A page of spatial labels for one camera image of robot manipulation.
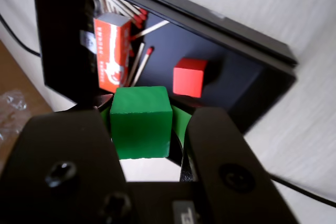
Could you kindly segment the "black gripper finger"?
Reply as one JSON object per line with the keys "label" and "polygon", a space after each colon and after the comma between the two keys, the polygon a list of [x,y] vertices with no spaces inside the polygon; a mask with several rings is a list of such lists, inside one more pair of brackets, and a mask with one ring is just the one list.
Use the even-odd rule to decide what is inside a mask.
{"label": "black gripper finger", "polygon": [[133,223],[114,144],[98,110],[32,117],[1,174],[1,223]]}
{"label": "black gripper finger", "polygon": [[193,198],[172,203],[174,223],[297,223],[229,115],[196,108],[185,132]]}

